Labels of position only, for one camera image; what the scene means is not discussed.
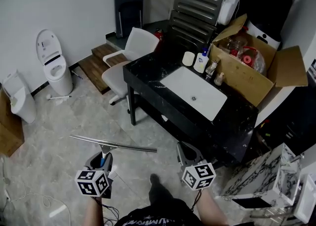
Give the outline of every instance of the person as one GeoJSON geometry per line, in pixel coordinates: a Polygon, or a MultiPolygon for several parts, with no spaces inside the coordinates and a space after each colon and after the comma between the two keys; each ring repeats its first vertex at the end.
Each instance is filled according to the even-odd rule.
{"type": "MultiPolygon", "coordinates": [[[[200,193],[197,210],[200,220],[180,200],[173,198],[171,193],[160,183],[156,174],[151,174],[152,187],[149,192],[150,206],[136,209],[120,219],[116,226],[226,226],[226,216],[218,207],[206,189],[200,193]]],[[[103,226],[101,198],[91,199],[87,208],[83,226],[103,226]]]]}

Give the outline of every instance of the table leg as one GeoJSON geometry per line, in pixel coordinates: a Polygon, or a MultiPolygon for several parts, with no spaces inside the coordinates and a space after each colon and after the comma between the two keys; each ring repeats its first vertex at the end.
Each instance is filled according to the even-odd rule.
{"type": "Polygon", "coordinates": [[[135,97],[134,97],[134,89],[130,86],[127,85],[128,89],[128,101],[129,101],[129,112],[130,112],[130,121],[133,126],[136,125],[136,120],[135,120],[135,97]]]}

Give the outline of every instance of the toilet paper roll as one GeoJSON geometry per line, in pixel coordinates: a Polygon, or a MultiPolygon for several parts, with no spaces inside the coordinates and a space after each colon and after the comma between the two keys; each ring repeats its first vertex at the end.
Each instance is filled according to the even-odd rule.
{"type": "Polygon", "coordinates": [[[194,53],[187,51],[184,53],[182,63],[186,66],[191,66],[193,64],[194,57],[195,57],[194,53]]]}

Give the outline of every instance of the black table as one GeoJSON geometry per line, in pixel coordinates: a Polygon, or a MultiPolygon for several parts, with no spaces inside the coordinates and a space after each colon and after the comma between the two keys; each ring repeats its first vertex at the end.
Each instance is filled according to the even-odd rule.
{"type": "MultiPolygon", "coordinates": [[[[225,83],[218,87],[212,79],[210,83],[225,94],[227,100],[215,119],[209,121],[160,83],[161,79],[183,65],[182,57],[182,53],[154,52],[123,67],[131,123],[136,125],[135,107],[141,107],[176,139],[198,148],[206,160],[216,158],[218,164],[214,167],[241,162],[252,136],[258,109],[225,83]]],[[[189,69],[203,77],[192,67],[189,69]]]]}

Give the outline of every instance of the white cube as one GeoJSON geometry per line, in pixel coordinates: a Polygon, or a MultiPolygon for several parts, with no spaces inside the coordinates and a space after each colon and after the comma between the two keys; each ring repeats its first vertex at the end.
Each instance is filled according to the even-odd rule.
{"type": "Polygon", "coordinates": [[[77,171],[75,181],[85,196],[100,197],[110,186],[104,171],[77,171]]]}
{"type": "Polygon", "coordinates": [[[216,177],[211,163],[186,167],[182,180],[192,189],[209,187],[216,177]]]}

